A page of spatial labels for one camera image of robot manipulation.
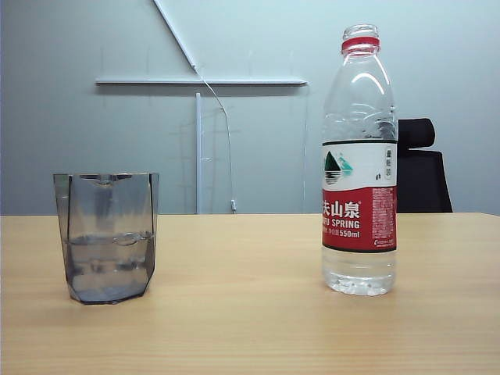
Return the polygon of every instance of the black chair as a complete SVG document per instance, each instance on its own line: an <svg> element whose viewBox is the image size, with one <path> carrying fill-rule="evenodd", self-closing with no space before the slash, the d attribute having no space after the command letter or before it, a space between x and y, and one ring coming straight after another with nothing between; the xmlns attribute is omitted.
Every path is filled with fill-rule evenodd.
<svg viewBox="0 0 500 375"><path fill-rule="evenodd" d="M443 155L413 149L434 143L436 134L432 122L412 119L399 120L398 124L398 212L452 212Z"/></svg>

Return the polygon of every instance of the wire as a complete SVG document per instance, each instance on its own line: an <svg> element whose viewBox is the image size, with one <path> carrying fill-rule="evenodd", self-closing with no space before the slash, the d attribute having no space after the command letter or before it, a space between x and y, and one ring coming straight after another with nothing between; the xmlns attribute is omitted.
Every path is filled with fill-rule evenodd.
<svg viewBox="0 0 500 375"><path fill-rule="evenodd" d="M304 134L302 136L302 213L305 213L305 178L307 172L307 142L309 134L309 123L307 119L309 118L309 86L307 87L307 99L305 100L305 120L304 120Z"/></svg>
<svg viewBox="0 0 500 375"><path fill-rule="evenodd" d="M224 107L224 104L219 99L219 96L217 96L216 92L213 90L213 88L209 85L209 83L203 78L203 76L198 72L196 69L196 66L191 66L191 68L195 71L196 74L200 77L200 79L203 81L203 83L206 85L206 87L209 88L209 90L212 92L213 96L217 100L217 102L220 105L220 108L224 112L224 116L226 117L226 129L227 129L227 145L229 148L229 179L230 179L230 195L231 195L231 211L233 213L236 213L236 199L234 199L234 182L233 182L233 158L231 154L231 132L229 128L229 116L227 115L227 110L226 107Z"/></svg>

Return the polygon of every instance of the table surface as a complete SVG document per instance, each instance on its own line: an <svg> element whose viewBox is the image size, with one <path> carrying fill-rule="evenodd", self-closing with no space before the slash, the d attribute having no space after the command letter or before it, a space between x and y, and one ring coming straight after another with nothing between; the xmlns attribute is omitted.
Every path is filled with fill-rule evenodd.
<svg viewBox="0 0 500 375"><path fill-rule="evenodd" d="M500 373L500 216L398 215L377 297L323 284L320 221L160 216L145 296L85 306L57 218L3 216L3 373Z"/></svg>

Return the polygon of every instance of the water bottle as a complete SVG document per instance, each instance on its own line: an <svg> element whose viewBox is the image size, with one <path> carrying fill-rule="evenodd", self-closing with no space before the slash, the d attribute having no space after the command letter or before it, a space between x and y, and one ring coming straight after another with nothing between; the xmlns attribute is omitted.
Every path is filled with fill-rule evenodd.
<svg viewBox="0 0 500 375"><path fill-rule="evenodd" d="M382 295L395 282L398 126L377 28L349 27L343 40L323 124L323 277Z"/></svg>

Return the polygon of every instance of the bottle neck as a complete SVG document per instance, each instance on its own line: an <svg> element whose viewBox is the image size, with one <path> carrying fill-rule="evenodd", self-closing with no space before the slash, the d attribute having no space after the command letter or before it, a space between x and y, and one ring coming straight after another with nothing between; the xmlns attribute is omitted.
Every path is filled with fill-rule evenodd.
<svg viewBox="0 0 500 375"><path fill-rule="evenodd" d="M378 53L378 47L372 48L356 48L350 51L342 51L342 55L345 59L355 59L358 57L376 56Z"/></svg>

